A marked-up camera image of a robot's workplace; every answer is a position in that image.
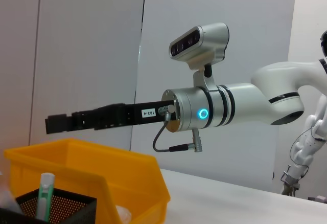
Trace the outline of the white paper ball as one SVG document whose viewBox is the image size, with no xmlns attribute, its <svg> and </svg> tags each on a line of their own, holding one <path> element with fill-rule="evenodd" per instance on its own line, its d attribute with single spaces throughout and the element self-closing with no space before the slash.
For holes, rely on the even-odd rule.
<svg viewBox="0 0 327 224">
<path fill-rule="evenodd" d="M 132 214 L 128 209 L 122 206 L 116 206 L 116 210 L 123 224 L 129 224 L 131 222 Z"/>
</svg>

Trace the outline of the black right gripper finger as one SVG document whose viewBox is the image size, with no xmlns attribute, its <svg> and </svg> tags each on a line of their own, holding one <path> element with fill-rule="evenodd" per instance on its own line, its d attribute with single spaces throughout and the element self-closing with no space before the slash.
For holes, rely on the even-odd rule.
<svg viewBox="0 0 327 224">
<path fill-rule="evenodd" d="M 47 134 L 85 129 L 101 130 L 126 125 L 126 104 L 112 104 L 93 110 L 78 111 L 70 116 L 51 115 L 45 119 Z"/>
</svg>

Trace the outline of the mint green utility knife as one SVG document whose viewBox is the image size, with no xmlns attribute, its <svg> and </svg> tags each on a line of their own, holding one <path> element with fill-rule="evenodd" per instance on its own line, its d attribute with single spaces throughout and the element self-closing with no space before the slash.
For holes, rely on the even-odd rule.
<svg viewBox="0 0 327 224">
<path fill-rule="evenodd" d="M 55 175 L 42 173 L 38 191 L 36 218 L 48 222 L 50 218 Z"/>
</svg>

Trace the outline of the black mesh pen holder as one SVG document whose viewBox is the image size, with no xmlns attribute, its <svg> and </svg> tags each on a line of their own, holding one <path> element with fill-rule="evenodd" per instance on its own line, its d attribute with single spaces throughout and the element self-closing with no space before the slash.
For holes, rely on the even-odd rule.
<svg viewBox="0 0 327 224">
<path fill-rule="evenodd" d="M 19 196 L 23 214 L 0 208 L 0 224 L 96 224 L 97 199 L 54 189 L 49 221 L 36 216 L 38 190 Z"/>
</svg>

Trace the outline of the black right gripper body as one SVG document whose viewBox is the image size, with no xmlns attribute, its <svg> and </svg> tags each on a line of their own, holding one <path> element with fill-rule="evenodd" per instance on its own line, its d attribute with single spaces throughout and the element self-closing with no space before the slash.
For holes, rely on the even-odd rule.
<svg viewBox="0 0 327 224">
<path fill-rule="evenodd" d="M 126 126 L 151 124 L 163 122 L 164 115 L 159 113 L 159 108 L 174 105 L 173 100 L 156 101 L 147 103 L 127 104 L 125 106 Z"/>
</svg>

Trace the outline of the yellow plastic storage bin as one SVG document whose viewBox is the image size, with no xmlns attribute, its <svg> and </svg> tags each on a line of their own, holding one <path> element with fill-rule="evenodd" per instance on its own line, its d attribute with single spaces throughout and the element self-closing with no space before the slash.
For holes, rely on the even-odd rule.
<svg viewBox="0 0 327 224">
<path fill-rule="evenodd" d="M 41 174 L 52 173 L 55 188 L 97 199 L 96 224 L 122 224 L 117 206 L 130 211 L 130 224 L 164 224 L 170 195 L 153 156 L 77 139 L 7 149 L 4 156 L 15 196 L 38 189 Z"/>
</svg>

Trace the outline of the small grey background object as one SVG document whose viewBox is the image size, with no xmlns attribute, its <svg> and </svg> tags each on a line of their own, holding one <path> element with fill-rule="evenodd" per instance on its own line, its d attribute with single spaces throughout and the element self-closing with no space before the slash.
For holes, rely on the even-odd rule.
<svg viewBox="0 0 327 224">
<path fill-rule="evenodd" d="M 308 197 L 308 200 L 310 201 L 315 201 L 318 203 L 323 203 L 323 204 L 327 204 L 327 197 L 324 196 L 317 196 L 317 197 Z"/>
</svg>

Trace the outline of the black robot head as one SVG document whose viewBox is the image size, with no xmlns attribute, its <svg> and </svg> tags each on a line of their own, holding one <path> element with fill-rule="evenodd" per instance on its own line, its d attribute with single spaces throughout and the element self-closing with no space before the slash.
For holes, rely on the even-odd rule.
<svg viewBox="0 0 327 224">
<path fill-rule="evenodd" d="M 320 38 L 321 48 L 324 56 L 327 58 L 327 30 L 323 32 Z"/>
</svg>

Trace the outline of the grey metal clamp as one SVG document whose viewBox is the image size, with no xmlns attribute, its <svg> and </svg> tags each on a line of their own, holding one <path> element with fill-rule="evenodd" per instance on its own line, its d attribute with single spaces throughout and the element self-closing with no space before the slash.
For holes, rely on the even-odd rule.
<svg viewBox="0 0 327 224">
<path fill-rule="evenodd" d="M 281 177 L 281 181 L 283 182 L 281 195 L 295 197 L 295 192 L 299 189 L 299 179 L 300 168 L 294 165 L 288 165 L 287 170 L 283 172 Z"/>
</svg>

